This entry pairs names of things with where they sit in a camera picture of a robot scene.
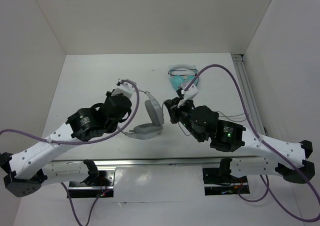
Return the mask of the grey white headphones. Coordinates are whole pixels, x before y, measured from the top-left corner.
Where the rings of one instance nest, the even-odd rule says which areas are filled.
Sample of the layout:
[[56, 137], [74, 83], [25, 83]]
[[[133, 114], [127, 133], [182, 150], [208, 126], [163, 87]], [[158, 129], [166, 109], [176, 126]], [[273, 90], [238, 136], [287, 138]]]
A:
[[160, 103], [148, 91], [142, 91], [148, 99], [144, 102], [144, 106], [151, 120], [151, 123], [140, 124], [134, 127], [133, 130], [123, 132], [125, 136], [138, 140], [149, 140], [160, 136], [164, 125], [164, 115]]

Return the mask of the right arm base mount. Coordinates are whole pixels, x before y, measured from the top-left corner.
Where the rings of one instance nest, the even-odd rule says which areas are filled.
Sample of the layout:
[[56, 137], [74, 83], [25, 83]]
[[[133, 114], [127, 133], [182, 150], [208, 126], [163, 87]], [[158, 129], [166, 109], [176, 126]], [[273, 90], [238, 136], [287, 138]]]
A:
[[249, 183], [246, 176], [231, 175], [232, 158], [200, 157], [205, 195], [249, 194]]

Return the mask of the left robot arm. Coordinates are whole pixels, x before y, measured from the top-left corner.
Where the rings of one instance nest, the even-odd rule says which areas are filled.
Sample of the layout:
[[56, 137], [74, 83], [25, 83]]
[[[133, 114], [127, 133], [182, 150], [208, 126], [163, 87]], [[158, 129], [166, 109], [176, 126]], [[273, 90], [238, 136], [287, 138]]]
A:
[[16, 197], [30, 195], [42, 186], [65, 181], [94, 185], [100, 172], [91, 159], [78, 163], [56, 164], [54, 159], [79, 145], [93, 144], [116, 136], [118, 124], [132, 110], [132, 93], [107, 92], [103, 103], [81, 108], [46, 138], [16, 154], [2, 153], [0, 166], [6, 172], [5, 188]]

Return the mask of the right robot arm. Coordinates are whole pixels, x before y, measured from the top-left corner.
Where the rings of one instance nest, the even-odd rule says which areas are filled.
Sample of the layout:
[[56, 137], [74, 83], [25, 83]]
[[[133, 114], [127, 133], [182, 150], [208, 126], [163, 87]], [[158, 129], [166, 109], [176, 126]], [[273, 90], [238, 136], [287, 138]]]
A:
[[240, 124], [220, 120], [218, 112], [207, 106], [195, 107], [192, 100], [179, 105], [180, 98], [165, 100], [172, 124], [181, 123], [199, 143], [209, 141], [220, 152], [242, 152], [249, 159], [223, 158], [218, 176], [224, 182], [248, 175], [275, 175], [285, 181], [304, 184], [315, 175], [315, 165], [308, 161], [313, 152], [310, 141], [289, 143], [261, 134]]

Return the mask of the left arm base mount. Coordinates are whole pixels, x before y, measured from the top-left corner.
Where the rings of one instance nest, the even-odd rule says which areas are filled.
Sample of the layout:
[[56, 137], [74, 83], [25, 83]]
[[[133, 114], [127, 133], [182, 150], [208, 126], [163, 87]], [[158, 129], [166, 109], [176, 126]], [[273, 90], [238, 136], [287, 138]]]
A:
[[112, 198], [116, 169], [114, 167], [98, 168], [93, 160], [84, 160], [87, 169], [85, 177], [80, 181], [70, 181], [67, 189], [71, 198]]

